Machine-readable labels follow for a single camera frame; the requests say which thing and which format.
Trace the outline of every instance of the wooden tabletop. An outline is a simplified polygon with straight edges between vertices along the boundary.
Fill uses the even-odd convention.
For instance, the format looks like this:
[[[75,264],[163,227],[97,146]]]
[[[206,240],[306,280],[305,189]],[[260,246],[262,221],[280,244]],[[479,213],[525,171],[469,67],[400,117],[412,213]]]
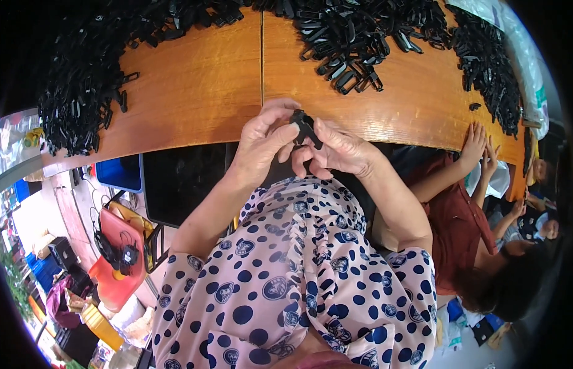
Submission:
[[[128,83],[128,112],[115,106],[108,130],[100,131],[99,153],[63,158],[43,154],[45,175],[134,153],[179,146],[238,141],[242,126],[262,101],[289,96],[312,116],[339,122],[369,140],[460,151],[468,125],[482,122],[499,159],[512,164],[509,198],[524,192],[524,129],[518,141],[505,136],[479,92],[465,92],[453,51],[417,41],[424,54],[403,53],[391,38],[391,54],[375,70],[384,91],[371,87],[347,96],[315,72],[317,61],[301,61],[304,48],[292,21],[243,9],[233,24],[191,30],[156,49],[145,43],[120,58],[124,72],[141,72]],[[449,26],[454,26],[447,12]],[[469,104],[482,107],[471,112]]]

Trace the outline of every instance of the woman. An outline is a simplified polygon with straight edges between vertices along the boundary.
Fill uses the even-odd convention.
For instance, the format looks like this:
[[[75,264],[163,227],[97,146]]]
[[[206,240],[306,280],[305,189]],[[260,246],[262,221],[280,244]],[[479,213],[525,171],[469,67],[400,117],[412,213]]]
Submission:
[[[548,255],[527,240],[507,242],[497,251],[495,241],[526,209],[520,201],[494,230],[488,225],[482,206],[499,149],[493,149],[482,125],[471,125],[459,159],[454,161],[450,153],[436,155],[405,182],[430,220],[437,293],[459,295],[469,311],[493,312],[511,322],[524,316],[539,291]],[[482,175],[469,197],[464,178],[482,156]]]
[[[243,127],[225,177],[175,235],[155,313],[158,368],[423,368],[436,330],[428,220],[371,144],[320,119],[320,151],[299,107],[269,101]],[[257,188],[278,153],[300,179]],[[303,162],[312,159],[306,177]],[[388,264],[366,238],[363,210],[328,168],[357,176],[400,243]],[[234,214],[240,225],[219,239]]]

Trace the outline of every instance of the blue bin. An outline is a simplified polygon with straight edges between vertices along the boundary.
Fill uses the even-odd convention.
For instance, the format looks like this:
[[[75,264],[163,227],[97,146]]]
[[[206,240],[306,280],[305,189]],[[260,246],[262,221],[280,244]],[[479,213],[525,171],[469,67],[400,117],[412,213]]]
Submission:
[[[141,157],[129,157],[106,160],[96,163],[96,178],[103,186],[109,186],[125,191],[140,194],[141,185]]]
[[[16,193],[16,200],[18,202],[24,201],[27,197],[30,196],[30,188],[28,186],[28,182],[24,180],[19,180],[14,183],[14,192]]]

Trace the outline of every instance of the white plastic bag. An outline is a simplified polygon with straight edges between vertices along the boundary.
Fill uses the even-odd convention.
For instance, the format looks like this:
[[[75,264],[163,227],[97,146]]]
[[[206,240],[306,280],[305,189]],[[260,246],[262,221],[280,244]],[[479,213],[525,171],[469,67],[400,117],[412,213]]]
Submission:
[[[504,32],[504,23],[500,14],[501,5],[498,0],[445,0],[445,3],[468,11]]]
[[[477,163],[477,166],[465,177],[465,188],[469,196],[473,196],[475,187],[479,182],[479,178],[482,176],[482,165]],[[510,172],[508,170],[508,165],[501,160],[498,160],[498,168],[492,174],[490,182],[486,188],[486,197],[494,196],[497,198],[502,198],[508,187],[510,186]]]
[[[537,63],[539,51],[525,26],[508,4],[501,4],[506,54],[510,58],[518,88],[522,95],[524,119],[537,122],[541,128],[531,128],[537,140],[549,130],[547,97],[543,76]]]

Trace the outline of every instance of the black plastic part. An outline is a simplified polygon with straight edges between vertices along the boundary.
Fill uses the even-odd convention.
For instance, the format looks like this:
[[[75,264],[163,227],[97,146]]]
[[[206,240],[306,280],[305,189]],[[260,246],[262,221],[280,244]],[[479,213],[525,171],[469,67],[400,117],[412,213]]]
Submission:
[[[305,138],[309,137],[313,141],[313,146],[317,150],[321,150],[323,142],[313,132],[313,118],[305,114],[301,109],[295,109],[291,115],[289,123],[296,123],[299,126],[299,135],[293,140],[295,145],[302,145]]]

